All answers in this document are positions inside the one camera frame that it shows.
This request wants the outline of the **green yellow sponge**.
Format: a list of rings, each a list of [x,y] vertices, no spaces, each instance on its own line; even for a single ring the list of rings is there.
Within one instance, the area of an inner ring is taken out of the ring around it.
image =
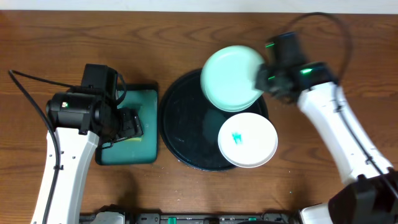
[[[142,136],[125,139],[125,141],[127,141],[127,142],[139,142],[139,141],[142,141]]]

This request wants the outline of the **mint plate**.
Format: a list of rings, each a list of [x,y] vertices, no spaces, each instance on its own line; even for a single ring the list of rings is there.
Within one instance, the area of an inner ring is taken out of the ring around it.
[[[258,100],[262,95],[223,95],[213,99],[213,104],[227,112],[238,112],[248,109]]]
[[[215,52],[200,75],[201,89],[207,100],[223,95],[262,95],[255,89],[255,77],[263,57],[254,49],[232,45]]]

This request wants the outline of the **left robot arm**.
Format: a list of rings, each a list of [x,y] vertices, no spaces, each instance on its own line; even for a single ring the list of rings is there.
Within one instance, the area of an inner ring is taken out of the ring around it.
[[[126,97],[116,93],[122,80],[106,65],[86,64],[79,86],[47,102],[47,158],[32,223],[78,223],[96,149],[142,136],[137,113],[119,108]]]

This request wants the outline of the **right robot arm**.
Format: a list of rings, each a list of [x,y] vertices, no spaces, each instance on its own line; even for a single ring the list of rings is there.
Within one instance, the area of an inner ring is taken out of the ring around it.
[[[371,141],[326,63],[309,62],[293,32],[266,44],[269,63],[256,88],[295,103],[311,121],[338,168],[344,188],[327,203],[303,208],[300,223],[397,223],[397,171]]]

